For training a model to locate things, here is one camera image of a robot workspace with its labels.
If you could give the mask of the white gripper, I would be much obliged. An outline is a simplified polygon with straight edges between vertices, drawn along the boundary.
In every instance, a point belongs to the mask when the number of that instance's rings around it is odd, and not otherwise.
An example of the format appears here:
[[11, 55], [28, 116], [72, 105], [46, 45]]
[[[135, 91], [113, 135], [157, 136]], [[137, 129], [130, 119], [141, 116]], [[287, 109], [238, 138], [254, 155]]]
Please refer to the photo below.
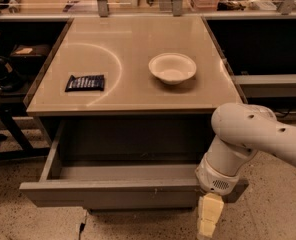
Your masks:
[[201, 189], [208, 193], [198, 201], [197, 240], [210, 240], [223, 211], [221, 196], [232, 192], [239, 181], [239, 174], [228, 176], [219, 172], [210, 164], [207, 154], [201, 159], [195, 174]]

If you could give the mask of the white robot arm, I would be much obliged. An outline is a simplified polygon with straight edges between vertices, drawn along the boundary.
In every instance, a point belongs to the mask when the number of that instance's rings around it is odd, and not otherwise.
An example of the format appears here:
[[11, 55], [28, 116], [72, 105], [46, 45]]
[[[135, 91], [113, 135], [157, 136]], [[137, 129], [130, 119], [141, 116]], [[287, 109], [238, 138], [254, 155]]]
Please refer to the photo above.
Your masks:
[[296, 167], [296, 126], [279, 122], [268, 108], [226, 103], [212, 114], [215, 137], [195, 170], [204, 196], [198, 203], [197, 238], [212, 237], [223, 198], [239, 181], [241, 167], [259, 151]]

